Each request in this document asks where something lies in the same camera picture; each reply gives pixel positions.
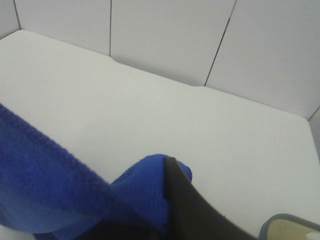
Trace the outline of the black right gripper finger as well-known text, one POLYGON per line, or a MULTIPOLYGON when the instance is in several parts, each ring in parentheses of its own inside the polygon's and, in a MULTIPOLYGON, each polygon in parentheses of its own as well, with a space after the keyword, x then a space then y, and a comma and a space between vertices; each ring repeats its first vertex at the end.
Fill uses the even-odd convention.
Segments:
POLYGON ((226 219, 195 189, 179 162, 164 158, 164 190, 169 210, 171 240, 254 240, 226 219))

